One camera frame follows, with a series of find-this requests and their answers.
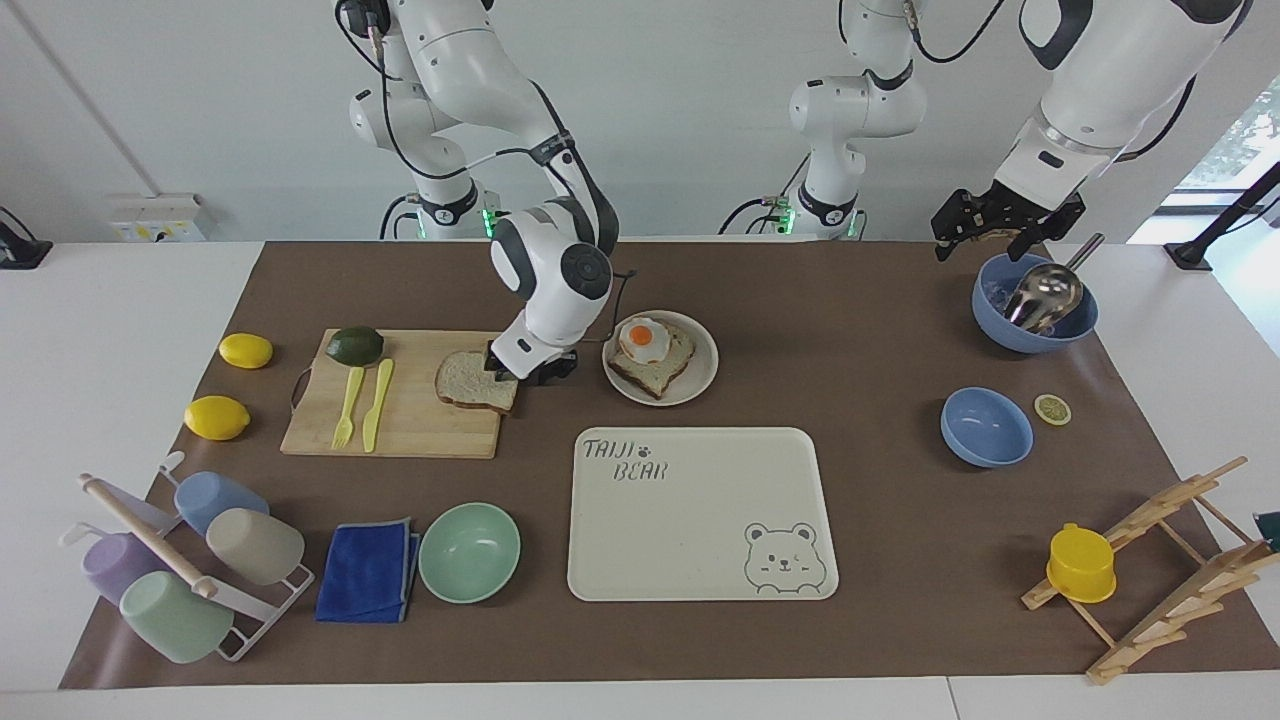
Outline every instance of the toast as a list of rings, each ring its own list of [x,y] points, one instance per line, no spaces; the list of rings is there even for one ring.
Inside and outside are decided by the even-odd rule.
[[[692,336],[682,328],[663,320],[658,320],[658,323],[671,333],[671,350],[667,351],[667,357],[660,363],[641,365],[627,357],[627,354],[622,352],[621,348],[609,359],[609,366],[616,373],[654,400],[662,400],[667,388],[671,387],[671,382],[689,368],[689,361],[698,351]]]
[[[458,407],[509,415],[520,382],[498,380],[495,373],[484,369],[484,352],[454,352],[445,357],[435,372],[435,396]]]

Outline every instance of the white wall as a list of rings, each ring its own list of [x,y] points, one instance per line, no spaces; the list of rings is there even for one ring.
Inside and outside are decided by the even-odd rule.
[[[163,191],[205,199],[220,238],[369,237],[387,201],[411,188],[394,156],[347,126],[347,99],[375,76],[338,35],[326,0],[0,0],[0,202],[40,234],[109,240],[104,196],[141,183],[10,5]],[[918,133],[864,143],[868,237],[927,238],[954,188],[989,184],[1048,82],[1021,45],[1019,5],[963,61],[919,65],[931,110]],[[1160,151],[1088,190],[1078,234],[1128,237],[1280,74],[1277,5],[1256,5]],[[925,41],[954,50],[988,8],[934,3]],[[498,0],[493,18],[512,58],[556,100],[626,234],[714,232],[737,202],[780,190],[805,152],[787,124],[791,90],[859,70],[836,35],[835,0]],[[451,135],[472,156],[509,142],[488,129]],[[508,206],[547,192],[518,158],[477,177]]]

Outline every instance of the wooden cutting board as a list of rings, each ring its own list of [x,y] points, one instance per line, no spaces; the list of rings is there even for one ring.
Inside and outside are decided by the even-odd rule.
[[[387,340],[383,356],[396,361],[392,384],[387,391],[383,418],[378,425],[378,443],[371,454],[364,451],[361,428],[365,413],[374,405],[378,368],[365,370],[365,382],[356,398],[352,420],[356,432],[342,450],[333,450],[333,430],[342,414],[347,389],[346,365],[324,354],[329,338],[338,332],[328,329],[311,361],[311,378],[301,402],[293,411],[284,433],[280,452],[285,455],[333,455],[369,457],[468,457],[490,460],[498,448],[498,427],[502,415],[493,410],[465,410],[442,402],[435,396],[435,370],[453,352],[484,352],[497,337],[486,332],[453,331],[378,331]]]

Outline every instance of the fried egg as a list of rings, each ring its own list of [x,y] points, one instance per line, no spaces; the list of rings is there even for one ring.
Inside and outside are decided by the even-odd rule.
[[[671,351],[671,333],[649,318],[627,320],[618,333],[618,347],[641,365],[662,363]]]

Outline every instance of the bear drawing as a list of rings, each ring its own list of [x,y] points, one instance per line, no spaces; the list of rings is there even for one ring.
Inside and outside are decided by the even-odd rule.
[[[808,523],[790,530],[771,530],[759,523],[746,528],[751,550],[746,557],[746,579],[756,594],[819,594],[827,579],[827,566],[818,557],[818,533]]]

